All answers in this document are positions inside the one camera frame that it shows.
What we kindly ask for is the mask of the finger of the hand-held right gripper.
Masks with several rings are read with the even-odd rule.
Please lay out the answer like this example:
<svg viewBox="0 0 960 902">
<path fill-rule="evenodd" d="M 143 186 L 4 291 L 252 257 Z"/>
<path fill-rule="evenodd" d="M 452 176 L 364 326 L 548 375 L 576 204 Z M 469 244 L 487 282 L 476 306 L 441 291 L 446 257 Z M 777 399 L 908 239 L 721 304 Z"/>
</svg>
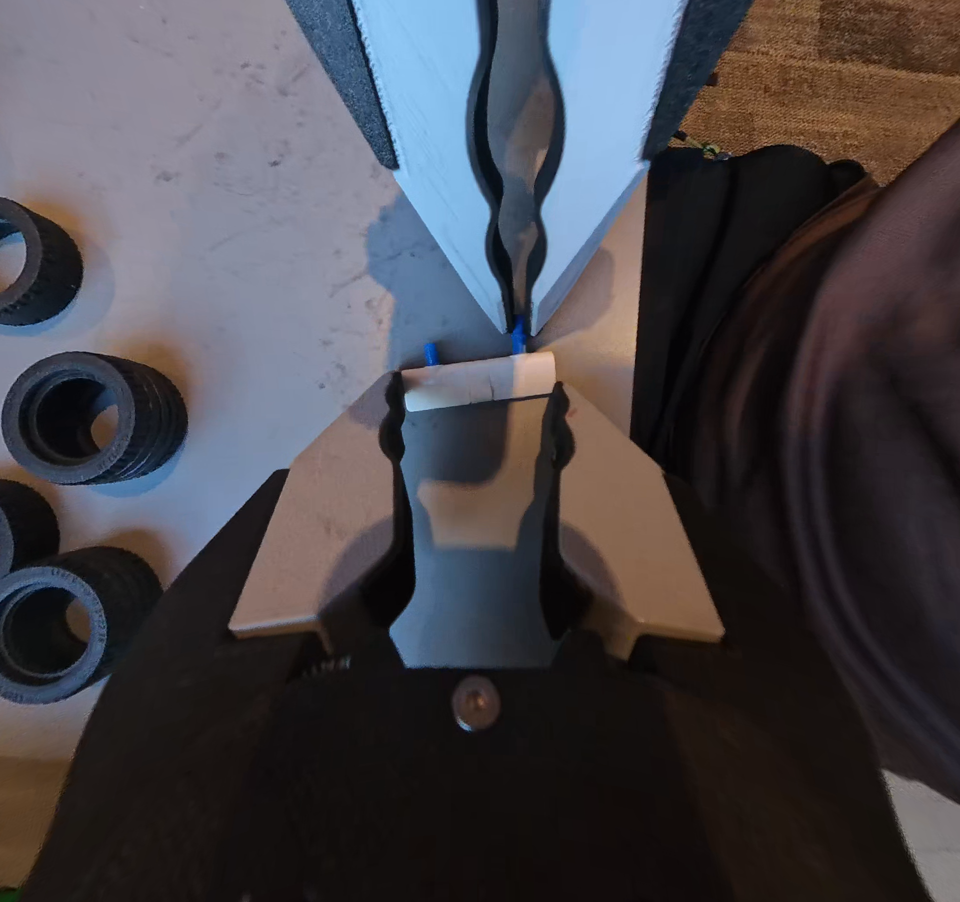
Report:
<svg viewBox="0 0 960 902">
<path fill-rule="evenodd" d="M 514 325 L 503 182 L 488 133 L 497 0 L 350 0 L 394 177 L 492 324 Z"/>
<path fill-rule="evenodd" d="M 642 152 L 690 0 L 539 0 L 554 121 L 534 179 L 529 333 L 556 313 L 640 184 Z"/>
</svg>

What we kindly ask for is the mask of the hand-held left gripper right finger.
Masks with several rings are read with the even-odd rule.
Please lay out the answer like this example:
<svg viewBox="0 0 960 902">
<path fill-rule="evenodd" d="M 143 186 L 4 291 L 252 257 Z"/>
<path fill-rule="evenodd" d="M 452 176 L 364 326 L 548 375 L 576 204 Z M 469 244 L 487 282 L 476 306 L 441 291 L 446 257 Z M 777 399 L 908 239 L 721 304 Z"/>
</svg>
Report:
<svg viewBox="0 0 960 902">
<path fill-rule="evenodd" d="M 628 660 L 643 636 L 718 644 L 725 629 L 666 476 L 580 392 L 557 383 L 539 597 L 547 632 L 596 633 Z"/>
</svg>

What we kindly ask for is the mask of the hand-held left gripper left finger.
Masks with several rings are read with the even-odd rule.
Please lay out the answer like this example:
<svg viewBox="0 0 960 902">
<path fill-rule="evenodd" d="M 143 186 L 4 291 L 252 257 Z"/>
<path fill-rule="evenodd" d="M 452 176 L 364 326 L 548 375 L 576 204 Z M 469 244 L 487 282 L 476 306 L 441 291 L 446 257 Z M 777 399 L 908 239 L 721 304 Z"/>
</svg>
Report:
<svg viewBox="0 0 960 902">
<path fill-rule="evenodd" d="M 415 585 L 402 375 L 383 374 L 291 464 L 229 621 L 318 636 L 330 656 L 389 630 Z"/>
</svg>

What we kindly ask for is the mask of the white toy beam brick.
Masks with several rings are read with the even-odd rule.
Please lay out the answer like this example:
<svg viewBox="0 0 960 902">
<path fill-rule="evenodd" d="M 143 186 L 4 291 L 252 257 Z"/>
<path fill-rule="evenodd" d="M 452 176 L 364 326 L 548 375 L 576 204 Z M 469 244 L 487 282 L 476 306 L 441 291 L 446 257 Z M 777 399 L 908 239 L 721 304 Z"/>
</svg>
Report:
<svg viewBox="0 0 960 902">
<path fill-rule="evenodd" d="M 400 374 L 409 413 L 542 397 L 557 382 L 551 351 L 410 368 Z"/>
</svg>

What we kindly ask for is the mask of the grey desk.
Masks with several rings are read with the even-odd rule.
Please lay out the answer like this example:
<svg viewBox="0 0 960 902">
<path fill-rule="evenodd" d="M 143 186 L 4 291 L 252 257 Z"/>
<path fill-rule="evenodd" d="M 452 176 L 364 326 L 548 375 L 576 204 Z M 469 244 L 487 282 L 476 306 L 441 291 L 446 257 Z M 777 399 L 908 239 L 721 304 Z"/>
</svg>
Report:
<svg viewBox="0 0 960 902">
<path fill-rule="evenodd" d="M 284 0 L 2 0 L 2 195 L 68 230 L 87 262 L 77 299 L 47 328 L 2 329 L 2 392 L 36 360 L 66 349 L 125 356 L 181 388 L 189 430 L 154 474 L 56 488 L 64 547 L 118 544 L 165 584 L 258 495 L 174 585 L 142 632 L 173 615 L 189 584 L 230 583 L 230 560 L 272 510 L 273 477 L 386 370 L 435 339 L 450 361 L 509 351 L 394 177 L 366 144 Z M 99 843 L 95 812 L 122 808 L 121 836 L 179 847 L 174 810 L 190 784 L 224 777 L 240 824 L 276 773 L 348 780 L 420 769 L 414 741 L 460 749 L 501 741 L 455 726 L 445 670 L 391 672 L 376 657 L 355 674 L 306 656 L 264 682 L 262 651 L 298 636 L 218 634 L 186 661 L 174 622 L 148 662 L 136 703 L 115 678 L 55 704 L 2 701 L 2 757 L 65 762 L 96 713 L 94 745 L 122 755 L 139 788 L 109 767 L 72 781 L 55 836 L 83 825 L 120 900 L 194 898 L 186 863 L 134 872 L 126 844 Z"/>
</svg>

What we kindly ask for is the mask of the person's brown shirt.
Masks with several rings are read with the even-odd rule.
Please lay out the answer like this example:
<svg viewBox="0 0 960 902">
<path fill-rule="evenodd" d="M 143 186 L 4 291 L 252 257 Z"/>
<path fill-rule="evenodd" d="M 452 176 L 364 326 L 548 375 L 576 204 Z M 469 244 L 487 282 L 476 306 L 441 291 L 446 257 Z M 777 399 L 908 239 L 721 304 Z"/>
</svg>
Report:
<svg viewBox="0 0 960 902">
<path fill-rule="evenodd" d="M 784 586 L 882 767 L 959 787 L 959 128 L 760 262 L 674 428 L 682 476 Z"/>
</svg>

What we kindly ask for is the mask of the narrow black rubber tyre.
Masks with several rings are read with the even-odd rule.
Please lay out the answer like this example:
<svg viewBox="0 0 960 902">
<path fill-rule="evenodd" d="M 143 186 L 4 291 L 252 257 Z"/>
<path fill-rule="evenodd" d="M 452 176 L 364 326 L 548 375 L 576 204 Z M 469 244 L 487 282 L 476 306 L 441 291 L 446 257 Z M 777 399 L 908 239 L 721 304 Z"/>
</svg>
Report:
<svg viewBox="0 0 960 902">
<path fill-rule="evenodd" d="M 6 576 L 60 551 L 57 517 L 33 488 L 1 480 L 1 575 Z"/>
</svg>

